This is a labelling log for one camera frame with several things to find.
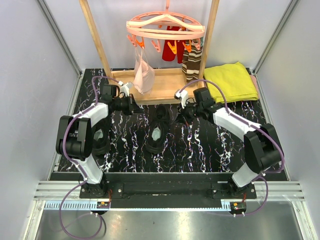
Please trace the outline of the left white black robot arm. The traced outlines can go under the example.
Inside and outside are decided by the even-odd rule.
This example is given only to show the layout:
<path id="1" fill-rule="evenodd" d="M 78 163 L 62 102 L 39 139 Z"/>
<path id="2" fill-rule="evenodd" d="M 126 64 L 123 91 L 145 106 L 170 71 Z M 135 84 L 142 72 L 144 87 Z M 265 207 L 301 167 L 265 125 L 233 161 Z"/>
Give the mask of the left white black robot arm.
<path id="1" fill-rule="evenodd" d="M 88 108 L 74 115 L 64 115 L 59 120 L 56 152 L 81 173 L 82 190 L 97 198 L 109 193 L 106 176 L 95 158 L 109 151 L 110 114 L 122 112 L 129 116 L 143 113 L 130 93 L 132 87 L 131 82 L 105 84 Z"/>

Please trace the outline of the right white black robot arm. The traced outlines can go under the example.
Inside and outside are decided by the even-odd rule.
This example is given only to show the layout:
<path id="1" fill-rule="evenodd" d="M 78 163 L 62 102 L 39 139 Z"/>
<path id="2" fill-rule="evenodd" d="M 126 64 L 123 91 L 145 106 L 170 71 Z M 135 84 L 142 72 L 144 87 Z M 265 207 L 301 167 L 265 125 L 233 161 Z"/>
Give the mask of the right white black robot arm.
<path id="1" fill-rule="evenodd" d="M 280 141 L 272 124 L 261 125 L 249 121 L 231 111 L 222 103 L 216 103 L 206 87 L 194 90 L 194 103 L 189 102 L 186 90 L 177 90 L 174 98 L 181 107 L 177 123 L 191 124 L 195 118 L 202 118 L 222 127 L 244 144 L 244 164 L 232 174 L 222 191 L 232 198 L 239 198 L 248 186 L 279 162 L 284 161 Z"/>

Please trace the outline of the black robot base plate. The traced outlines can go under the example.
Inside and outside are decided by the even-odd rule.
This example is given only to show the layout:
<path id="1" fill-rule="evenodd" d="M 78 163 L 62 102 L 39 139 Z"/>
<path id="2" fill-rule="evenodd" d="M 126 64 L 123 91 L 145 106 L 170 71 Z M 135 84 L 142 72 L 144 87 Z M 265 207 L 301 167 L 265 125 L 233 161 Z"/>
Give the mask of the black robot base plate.
<path id="1" fill-rule="evenodd" d="M 106 173 L 104 189 L 83 186 L 82 199 L 111 197 L 113 209 L 224 209 L 223 200 L 254 200 L 255 187 L 231 182 L 230 173 Z"/>

